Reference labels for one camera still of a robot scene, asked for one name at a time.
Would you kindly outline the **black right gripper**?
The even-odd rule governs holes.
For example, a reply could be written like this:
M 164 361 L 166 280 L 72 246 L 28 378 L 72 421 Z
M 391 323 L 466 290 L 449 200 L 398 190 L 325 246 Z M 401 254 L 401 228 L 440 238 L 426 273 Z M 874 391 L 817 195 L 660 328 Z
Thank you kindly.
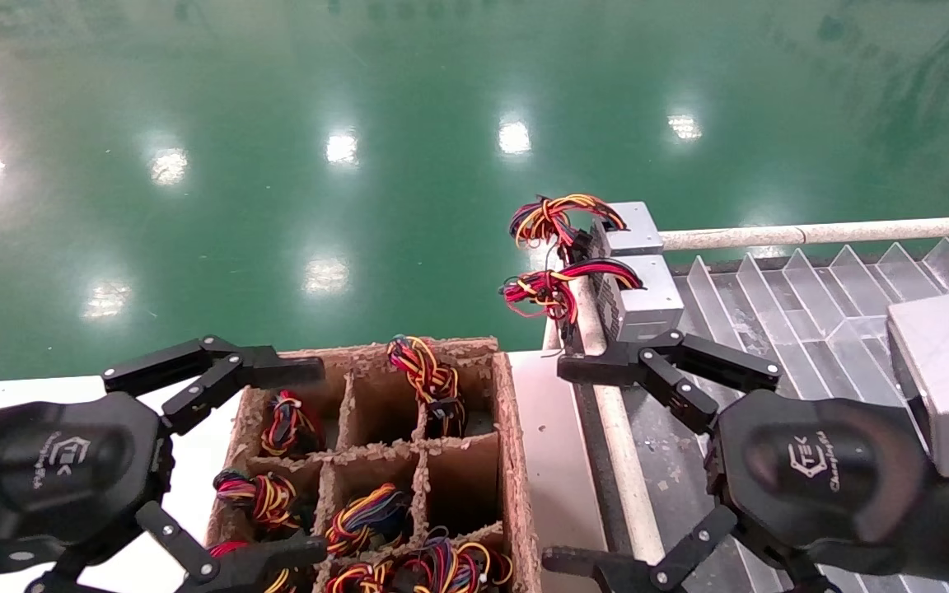
M 901 532 L 934 474 L 906 409 L 784 398 L 770 391 L 779 364 L 679 330 L 615 343 L 602 354 L 564 354 L 557 375 L 572 384 L 643 387 L 693 434 L 709 434 L 714 424 L 716 484 L 727 503 L 716 504 L 659 563 L 549 547 L 544 569 L 590 577 L 602 592 L 682 592 L 731 536 L 786 572 L 792 592 L 839 592 L 818 564 L 886 575 L 906 560 Z M 753 393 L 719 414 L 689 375 Z

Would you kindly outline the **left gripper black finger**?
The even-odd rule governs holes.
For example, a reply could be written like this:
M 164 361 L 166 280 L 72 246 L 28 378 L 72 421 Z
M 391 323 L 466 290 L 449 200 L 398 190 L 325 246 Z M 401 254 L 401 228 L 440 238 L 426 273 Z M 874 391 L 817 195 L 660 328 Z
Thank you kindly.
M 134 398 L 185 380 L 191 383 L 163 403 L 161 417 L 185 435 L 245 387 L 273 390 L 316 385 L 326 379 L 320 357 L 280 357 L 270 345 L 241 347 L 206 335 L 144 354 L 102 372 L 105 390 Z

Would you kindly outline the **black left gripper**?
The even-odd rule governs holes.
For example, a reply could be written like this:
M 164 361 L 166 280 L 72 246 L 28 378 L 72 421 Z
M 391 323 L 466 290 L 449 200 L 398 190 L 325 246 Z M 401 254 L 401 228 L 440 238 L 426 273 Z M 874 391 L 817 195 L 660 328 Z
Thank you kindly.
M 0 409 L 0 574 L 54 563 L 30 592 L 93 592 L 79 582 L 141 533 L 185 571 L 180 592 L 264 592 L 326 559 L 300 533 L 213 554 L 163 510 L 173 468 L 168 427 L 131 395 Z

